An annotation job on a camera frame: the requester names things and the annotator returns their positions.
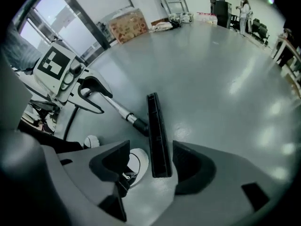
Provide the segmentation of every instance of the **concrete floor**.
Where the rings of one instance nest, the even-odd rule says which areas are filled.
[[[279,182],[290,182],[296,163],[300,113],[280,68],[236,32],[194,22],[173,31],[147,33],[115,45],[93,62],[114,98],[147,120],[146,95],[157,92],[168,141],[198,144],[247,158]],[[104,114],[79,110],[68,140],[87,135],[102,143],[130,140],[149,153],[140,135],[100,96]],[[63,108],[55,135],[63,137],[73,105]],[[157,180],[149,167],[123,200],[128,223],[150,225],[173,200],[177,178]]]

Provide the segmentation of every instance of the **shoe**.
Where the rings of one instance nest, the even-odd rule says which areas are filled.
[[[141,148],[135,148],[130,151],[130,159],[123,176],[130,186],[136,185],[144,176],[149,166],[147,153]]]
[[[95,148],[98,146],[100,146],[98,138],[96,136],[90,135],[87,136],[87,138],[85,139],[83,148],[88,149],[88,148]]]

